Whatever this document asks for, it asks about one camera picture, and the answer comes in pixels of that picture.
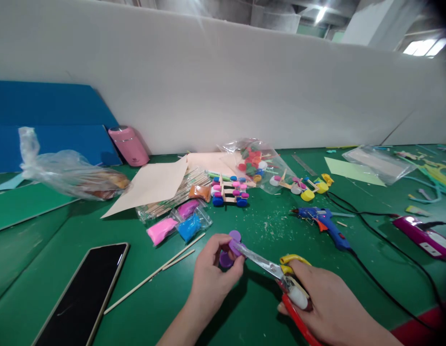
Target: smartphone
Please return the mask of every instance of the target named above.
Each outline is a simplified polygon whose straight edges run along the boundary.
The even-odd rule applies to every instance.
[[[120,243],[87,252],[34,346],[89,346],[93,342],[128,249],[128,243]]]

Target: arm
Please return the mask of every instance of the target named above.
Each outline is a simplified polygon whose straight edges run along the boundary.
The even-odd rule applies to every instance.
[[[289,264],[313,303],[312,311],[297,309],[298,314],[318,339],[334,346],[402,346],[367,313],[338,275],[298,260]],[[278,311],[288,314],[283,303]]]
[[[218,268],[222,249],[235,258],[228,246],[231,239],[229,235],[215,234],[202,249],[196,260],[188,300],[157,343],[158,346],[194,345],[217,313],[244,269],[244,256],[238,257],[225,273]]]

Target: pink water bottle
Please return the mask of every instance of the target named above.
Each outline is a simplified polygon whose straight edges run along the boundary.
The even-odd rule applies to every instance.
[[[116,126],[111,127],[108,133],[130,166],[138,167],[148,163],[149,156],[133,128]]]

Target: window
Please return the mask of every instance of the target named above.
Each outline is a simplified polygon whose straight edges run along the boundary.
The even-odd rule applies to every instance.
[[[413,41],[404,50],[404,54],[434,57],[446,45],[446,38]]]

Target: hot glue gun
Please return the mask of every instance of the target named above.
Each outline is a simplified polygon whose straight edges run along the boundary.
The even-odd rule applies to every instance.
[[[349,242],[331,220],[333,215],[329,209],[317,207],[299,208],[291,210],[291,212],[297,214],[299,218],[314,220],[319,226],[319,231],[327,231],[334,241],[335,247],[340,251],[351,250]]]

